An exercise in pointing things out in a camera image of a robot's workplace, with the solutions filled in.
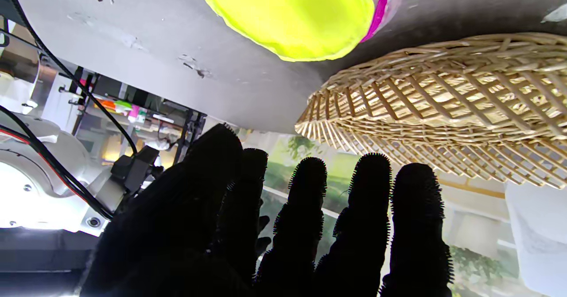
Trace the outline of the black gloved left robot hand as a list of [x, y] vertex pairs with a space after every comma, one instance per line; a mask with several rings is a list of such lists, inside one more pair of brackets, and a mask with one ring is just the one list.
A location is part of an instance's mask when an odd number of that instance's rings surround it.
[[327, 172], [295, 168], [273, 237], [260, 215], [268, 155], [215, 125], [115, 214], [101, 235], [81, 297], [450, 297], [450, 249], [433, 170], [362, 156], [329, 252], [322, 238]]

